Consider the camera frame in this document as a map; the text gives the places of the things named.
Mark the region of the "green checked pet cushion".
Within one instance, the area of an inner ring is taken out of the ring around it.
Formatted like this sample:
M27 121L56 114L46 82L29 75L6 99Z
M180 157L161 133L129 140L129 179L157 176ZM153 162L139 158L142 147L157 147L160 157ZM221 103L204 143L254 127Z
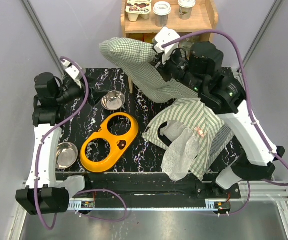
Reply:
M130 80L155 103L171 99L196 99L197 93L171 79L165 82L158 71L149 64L154 59L152 45L131 38L114 37L99 45L103 57L121 68Z

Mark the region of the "yellow double bowl holder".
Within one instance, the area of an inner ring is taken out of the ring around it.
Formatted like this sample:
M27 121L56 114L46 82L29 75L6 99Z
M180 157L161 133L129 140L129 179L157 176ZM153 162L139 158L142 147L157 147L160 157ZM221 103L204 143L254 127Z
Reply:
M114 135L108 129L109 121L118 116L127 118L130 122L130 129L128 132L122 135ZM125 151L131 146L136 139L139 132L139 125L137 120L131 115L124 112L116 112L109 115L99 126L98 131L92 133L90 137L83 143L80 149L80 162L82 166L89 172L103 173L110 170L123 156ZM103 139L108 142L110 146L110 152L108 156L101 160L94 162L87 158L86 149L90 142L96 139Z

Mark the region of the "steel pet bowl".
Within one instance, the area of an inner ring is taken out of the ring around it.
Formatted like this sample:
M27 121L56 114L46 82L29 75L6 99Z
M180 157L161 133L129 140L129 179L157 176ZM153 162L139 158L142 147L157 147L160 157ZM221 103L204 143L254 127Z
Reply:
M119 91L109 91L104 97L101 99L101 105L104 109L109 111L115 111L124 106L125 96L123 93Z
M55 167L59 170L71 167L77 160L78 148L70 142L62 142L56 149Z

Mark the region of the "aluminium frame post right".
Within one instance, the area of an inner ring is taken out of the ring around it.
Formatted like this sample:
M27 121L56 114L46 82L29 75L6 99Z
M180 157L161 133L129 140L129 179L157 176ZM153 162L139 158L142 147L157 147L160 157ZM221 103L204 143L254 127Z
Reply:
M268 27L272 23L275 15L277 14L277 12L279 11L279 9L281 8L281 6L284 2L285 2L284 0L274 0L272 6L270 7L270 9L269 9L265 19L263 20L258 32L256 33L256 36L254 37L249 49L246 52L246 55L243 59L244 66L246 66L246 64L250 60L253 52L255 51L255 48L257 47L257 45L261 41L266 30L268 29Z

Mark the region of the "paper coffee cup right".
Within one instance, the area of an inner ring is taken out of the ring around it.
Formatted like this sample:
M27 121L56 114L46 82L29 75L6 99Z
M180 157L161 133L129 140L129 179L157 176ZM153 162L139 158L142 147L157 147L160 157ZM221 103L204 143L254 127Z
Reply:
M195 0L178 0L179 18L181 20L188 20L191 16L192 8L195 6Z

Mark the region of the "aluminium frame post left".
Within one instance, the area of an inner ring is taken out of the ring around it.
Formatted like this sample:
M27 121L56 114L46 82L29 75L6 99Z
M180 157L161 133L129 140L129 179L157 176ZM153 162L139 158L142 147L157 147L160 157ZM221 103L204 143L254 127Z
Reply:
M20 0L20 3L22 4L25 12L27 13L30 21L32 22L32 25L34 26L38 36L40 37L41 41L43 42L47 52L49 53L52 61L56 65L58 71L60 72L61 76L64 76L64 69L62 66L62 63L59 60L59 56L55 52L55 49L53 48L46 31L44 30L31 2L29 0Z

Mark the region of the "paper coffee cup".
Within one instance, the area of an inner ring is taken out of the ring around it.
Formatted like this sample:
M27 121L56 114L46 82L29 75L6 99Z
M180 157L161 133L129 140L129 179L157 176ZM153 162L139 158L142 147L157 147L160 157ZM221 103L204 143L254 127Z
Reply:
M168 15L171 12L170 4L165 1L158 1L153 6L153 13L155 15L155 25L157 27L164 27L168 21Z
M195 6L195 0L178 0L179 18L181 20L188 20L191 16L192 8Z

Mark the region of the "green striped pet tent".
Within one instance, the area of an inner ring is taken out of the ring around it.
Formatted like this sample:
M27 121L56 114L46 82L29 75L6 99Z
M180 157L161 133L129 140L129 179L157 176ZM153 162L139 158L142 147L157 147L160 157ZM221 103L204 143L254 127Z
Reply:
M161 169L174 182L188 173L201 181L233 136L221 119L194 98L177 99L142 134L144 140L165 151Z

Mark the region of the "aluminium frame post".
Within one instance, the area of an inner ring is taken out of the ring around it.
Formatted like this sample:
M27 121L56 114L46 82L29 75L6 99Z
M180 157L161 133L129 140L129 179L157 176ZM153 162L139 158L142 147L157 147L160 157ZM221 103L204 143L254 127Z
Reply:
M249 49L246 52L246 55L243 59L244 66L246 66L246 64L250 60L253 52L255 51L255 48L257 47L257 45L261 41L266 30L268 29L268 27L272 23L275 15L277 14L277 12L279 11L279 9L281 8L281 6L284 2L285 2L284 0L274 0L272 6L270 7L270 9L269 9L265 19L263 20L258 32L256 33L256 36L254 37Z
M31 2L29 0L20 0L20 3L22 4L25 12L27 13L30 21L32 22L32 25L34 26L38 36L40 37L41 41L43 42L47 52L49 53L52 61L56 65L58 71L60 72L61 76L64 76L64 69L62 66L62 63L59 60L59 56L55 52L55 49L53 48L46 31L44 30Z

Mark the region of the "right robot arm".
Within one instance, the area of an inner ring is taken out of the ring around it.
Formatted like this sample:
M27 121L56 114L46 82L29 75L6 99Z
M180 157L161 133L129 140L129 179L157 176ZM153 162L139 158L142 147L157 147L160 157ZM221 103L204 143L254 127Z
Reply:
M211 185L212 194L222 198L241 180L270 178L275 170L272 162L282 157L285 149L274 144L267 148L261 140L247 110L245 90L231 71L221 66L223 53L207 41L194 43L188 57L181 56L178 44L162 48L155 43L152 49L156 55L150 64L163 80L174 79L196 93L242 145L237 160L222 170Z

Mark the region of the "wooden shelf unit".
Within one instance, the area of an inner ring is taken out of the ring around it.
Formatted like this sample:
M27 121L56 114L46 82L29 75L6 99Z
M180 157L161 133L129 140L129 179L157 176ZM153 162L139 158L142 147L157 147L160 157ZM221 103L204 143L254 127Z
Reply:
M214 1L197 0L192 8L191 16L187 20L179 18L179 6L176 0L167 1L171 12L168 15L166 27L179 34L192 33L200 30L215 29L218 23L218 12ZM121 29L122 36L143 42L143 34L157 34L160 27L155 25L155 16L150 12L148 19L139 17L136 22L130 22L125 12L126 1L121 2Z

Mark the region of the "chobani yogurt pack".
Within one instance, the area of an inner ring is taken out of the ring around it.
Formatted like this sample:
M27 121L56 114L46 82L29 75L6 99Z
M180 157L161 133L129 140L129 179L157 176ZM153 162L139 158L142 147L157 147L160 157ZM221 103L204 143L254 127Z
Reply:
M136 22L139 17L147 20L151 12L151 0L128 0L125 6L128 20Z

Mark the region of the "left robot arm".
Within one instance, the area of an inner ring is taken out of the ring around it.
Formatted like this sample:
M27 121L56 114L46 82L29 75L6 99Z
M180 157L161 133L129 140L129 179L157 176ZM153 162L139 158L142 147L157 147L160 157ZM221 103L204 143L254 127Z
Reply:
M34 78L34 152L25 187L15 194L16 201L32 216L64 213L73 196L86 198L92 193L92 185L83 176L70 176L60 182L55 175L62 126L72 119L65 117L64 105L80 97L85 105L91 96L87 78L83 75L82 79L81 84L75 80L58 84L59 78L50 72Z

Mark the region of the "paper coffee cup left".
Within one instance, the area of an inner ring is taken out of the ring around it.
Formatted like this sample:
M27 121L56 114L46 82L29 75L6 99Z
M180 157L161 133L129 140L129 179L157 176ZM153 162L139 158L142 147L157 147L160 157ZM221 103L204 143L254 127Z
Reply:
M153 6L153 13L155 15L155 25L157 27L164 27L168 21L168 15L171 12L170 4L165 1L158 1Z

